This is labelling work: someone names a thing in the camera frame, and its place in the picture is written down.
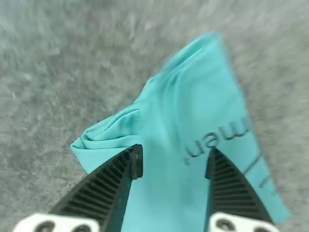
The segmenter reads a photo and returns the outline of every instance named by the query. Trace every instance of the ridged rubber pad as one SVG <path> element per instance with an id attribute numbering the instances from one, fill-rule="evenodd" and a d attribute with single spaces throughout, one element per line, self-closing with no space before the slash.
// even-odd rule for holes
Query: ridged rubber pad
<path id="1" fill-rule="evenodd" d="M 100 231 L 120 232 L 131 182 L 142 174 L 142 146 L 134 145 L 86 176 L 50 213 L 92 218 Z"/>
<path id="2" fill-rule="evenodd" d="M 208 158 L 206 178 L 210 180 L 208 215 L 223 212 L 272 223 L 245 176 L 215 147 Z"/>

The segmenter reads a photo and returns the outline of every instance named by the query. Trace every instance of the gray carpet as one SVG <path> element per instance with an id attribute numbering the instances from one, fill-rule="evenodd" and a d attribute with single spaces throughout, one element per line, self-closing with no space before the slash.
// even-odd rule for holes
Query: gray carpet
<path id="1" fill-rule="evenodd" d="M 293 216 L 309 225 L 309 1 L 0 0 L 0 231 L 83 176 L 69 144 L 129 105 L 198 35 L 220 31 Z"/>

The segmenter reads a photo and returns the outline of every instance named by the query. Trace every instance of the screw hole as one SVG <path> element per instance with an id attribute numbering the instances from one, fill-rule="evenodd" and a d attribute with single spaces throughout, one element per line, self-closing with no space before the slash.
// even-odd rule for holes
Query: screw hole
<path id="1" fill-rule="evenodd" d="M 82 226 L 75 228 L 73 232 L 91 232 L 91 230 L 88 226 L 82 225 Z"/>
<path id="2" fill-rule="evenodd" d="M 235 231 L 235 226 L 232 224 L 232 222 L 225 219 L 217 220 L 216 225 L 223 231 Z"/>
<path id="3" fill-rule="evenodd" d="M 255 228 L 255 229 L 254 229 L 254 232 L 270 232 L 270 231 L 267 230 L 267 229 L 265 229 L 265 228 L 259 227 L 259 228 Z"/>
<path id="4" fill-rule="evenodd" d="M 52 221 L 46 221 L 38 225 L 35 232 L 52 232 L 54 227 L 55 224 Z"/>

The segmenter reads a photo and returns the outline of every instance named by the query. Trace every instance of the wrinkled fabric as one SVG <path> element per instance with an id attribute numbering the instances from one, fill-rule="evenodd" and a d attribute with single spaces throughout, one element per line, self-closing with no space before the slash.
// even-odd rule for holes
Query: wrinkled fabric
<path id="1" fill-rule="evenodd" d="M 202 232 L 213 146 L 244 173 L 275 223 L 289 216 L 218 33 L 179 51 L 132 105 L 86 129 L 71 148 L 91 173 L 134 144 L 143 146 L 144 174 L 132 182 L 122 232 Z"/>

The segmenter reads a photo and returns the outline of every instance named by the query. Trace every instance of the fabric fold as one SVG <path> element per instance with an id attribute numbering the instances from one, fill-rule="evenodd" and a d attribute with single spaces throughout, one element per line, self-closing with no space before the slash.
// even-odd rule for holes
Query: fabric fold
<path id="1" fill-rule="evenodd" d="M 131 106 L 86 129 L 71 148 L 90 173 L 134 144 L 143 146 L 144 175 L 132 182 L 122 232 L 203 231 L 214 146 L 243 172 L 274 222 L 289 216 L 218 33 L 179 51 Z"/>

